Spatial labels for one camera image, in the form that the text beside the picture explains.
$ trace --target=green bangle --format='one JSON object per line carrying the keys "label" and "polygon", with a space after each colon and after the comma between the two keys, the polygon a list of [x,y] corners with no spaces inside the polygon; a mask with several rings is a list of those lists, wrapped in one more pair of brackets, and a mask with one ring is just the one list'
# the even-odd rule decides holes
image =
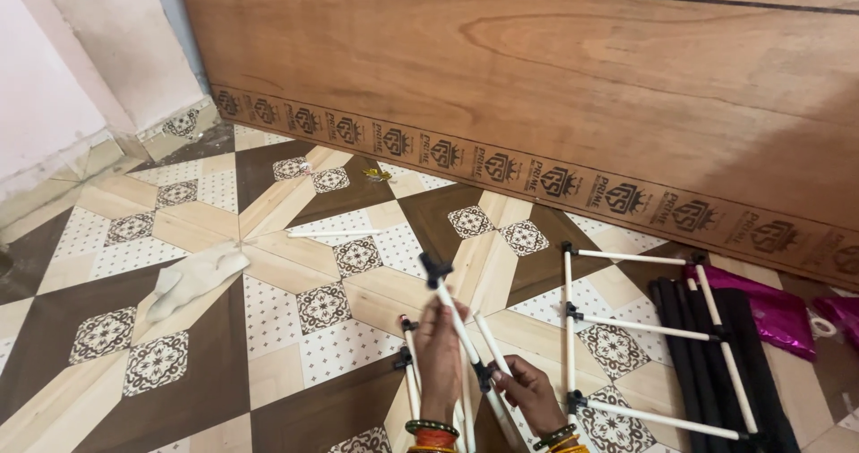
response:
{"label": "green bangle", "polygon": [[539,451],[542,447],[548,446],[551,442],[560,439],[575,431],[575,425],[569,424],[547,435],[540,437],[540,441],[534,444],[534,451]]}
{"label": "green bangle", "polygon": [[440,430],[459,437],[459,432],[454,426],[445,425],[441,421],[430,421],[429,419],[411,419],[405,422],[405,430],[410,434],[415,434],[415,432],[420,428],[427,428],[428,430]]}

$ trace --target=woman's left hand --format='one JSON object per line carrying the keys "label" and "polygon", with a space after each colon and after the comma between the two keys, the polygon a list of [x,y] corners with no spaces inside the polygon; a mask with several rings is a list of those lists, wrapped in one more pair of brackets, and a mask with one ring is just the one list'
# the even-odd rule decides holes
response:
{"label": "woman's left hand", "polygon": [[[456,313],[462,320],[468,307],[455,301]],[[451,425],[454,405],[462,394],[462,363],[459,337],[454,329],[454,312],[433,298],[415,331],[415,355],[421,375],[421,419]]]}

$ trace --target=tiled floor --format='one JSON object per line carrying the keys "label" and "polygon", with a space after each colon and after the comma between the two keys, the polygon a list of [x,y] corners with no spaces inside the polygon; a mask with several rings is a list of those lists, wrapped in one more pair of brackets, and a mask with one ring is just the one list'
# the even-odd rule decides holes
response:
{"label": "tiled floor", "polygon": [[[87,185],[72,208],[10,245],[16,268],[0,282],[0,452],[403,451],[409,410],[391,363],[403,344],[397,317],[418,316],[430,298],[421,250],[454,262],[447,283],[456,296],[483,312],[504,353],[546,371],[559,402],[560,242],[691,251],[255,129],[236,126],[206,146]],[[362,172],[371,167],[392,179],[371,180]],[[367,228],[382,233],[288,238]],[[159,269],[226,239],[242,242],[251,265],[147,323]],[[709,260],[809,303],[847,293]],[[588,314],[649,324],[659,322],[647,282],[680,275],[669,265],[587,257],[572,268]],[[488,360],[477,328],[467,328]],[[575,331],[582,392],[682,416],[663,337],[587,324]],[[785,411],[804,451],[857,451],[859,413],[849,408],[859,406],[859,355],[839,337],[818,338],[817,347],[812,364],[765,346]],[[485,404],[475,409],[478,444],[495,450],[497,426]],[[511,415],[524,446],[531,433],[520,412]],[[578,421],[594,452],[689,452],[685,435],[667,426],[594,410]]]}

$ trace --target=white wall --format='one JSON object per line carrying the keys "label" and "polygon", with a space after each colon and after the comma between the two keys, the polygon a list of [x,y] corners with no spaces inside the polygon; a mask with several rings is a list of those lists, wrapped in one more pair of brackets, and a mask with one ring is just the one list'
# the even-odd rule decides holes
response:
{"label": "white wall", "polygon": [[105,127],[21,0],[0,0],[0,179]]}
{"label": "white wall", "polygon": [[159,0],[53,0],[138,130],[203,98]]}

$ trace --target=tape roll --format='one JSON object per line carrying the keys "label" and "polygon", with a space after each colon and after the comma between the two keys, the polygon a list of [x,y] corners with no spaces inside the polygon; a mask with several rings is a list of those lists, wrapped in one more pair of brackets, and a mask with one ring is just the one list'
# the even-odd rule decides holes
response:
{"label": "tape roll", "polygon": [[813,317],[811,319],[811,328],[814,330],[814,333],[820,337],[832,337],[838,331],[835,326],[832,325],[832,322],[820,317]]}

